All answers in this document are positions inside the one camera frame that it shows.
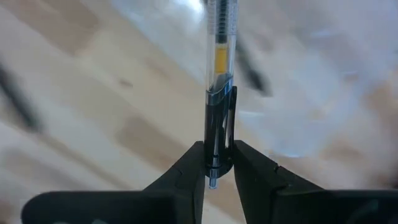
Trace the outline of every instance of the clear pen barrel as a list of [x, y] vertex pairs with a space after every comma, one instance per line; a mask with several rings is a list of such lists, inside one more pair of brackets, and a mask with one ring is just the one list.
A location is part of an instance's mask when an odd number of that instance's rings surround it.
[[207, 103], [217, 104], [231, 90], [236, 45], [238, 0], [209, 0], [207, 39]]

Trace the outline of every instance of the blurred background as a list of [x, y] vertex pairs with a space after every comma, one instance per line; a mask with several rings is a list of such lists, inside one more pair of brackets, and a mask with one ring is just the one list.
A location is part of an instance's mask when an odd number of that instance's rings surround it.
[[[397, 10], [241, 1], [236, 138], [325, 188], [395, 187]], [[200, 0], [0, 0], [0, 58], [2, 223], [49, 190], [143, 189], [203, 140]], [[232, 172], [215, 220], [244, 223]]]

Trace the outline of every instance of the light wooden surface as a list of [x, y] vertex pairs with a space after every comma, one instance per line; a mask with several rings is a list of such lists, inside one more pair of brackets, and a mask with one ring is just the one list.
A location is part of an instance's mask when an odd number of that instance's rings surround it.
[[[0, 221], [19, 223], [23, 204], [49, 190], [142, 189], [203, 138], [203, 87], [108, 1], [0, 0], [0, 30], [1, 60], [45, 128], [27, 132], [2, 104]], [[398, 158], [389, 82], [321, 153], [273, 158], [323, 187], [390, 187]], [[240, 121], [236, 136], [263, 149]], [[206, 191], [203, 222], [244, 222], [232, 172]]]

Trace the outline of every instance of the metal pen tip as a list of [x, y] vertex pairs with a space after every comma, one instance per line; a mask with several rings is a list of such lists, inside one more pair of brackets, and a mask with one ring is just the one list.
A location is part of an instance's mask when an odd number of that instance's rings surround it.
[[218, 179], [217, 178], [209, 178], [209, 189], [214, 190], [218, 187]]

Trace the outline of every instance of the pen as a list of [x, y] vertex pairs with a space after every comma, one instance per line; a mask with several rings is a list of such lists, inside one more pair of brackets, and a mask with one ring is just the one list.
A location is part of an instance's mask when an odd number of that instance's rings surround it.
[[228, 165], [228, 110], [233, 87], [238, 0], [208, 0], [205, 161], [209, 188], [217, 188], [220, 170]]

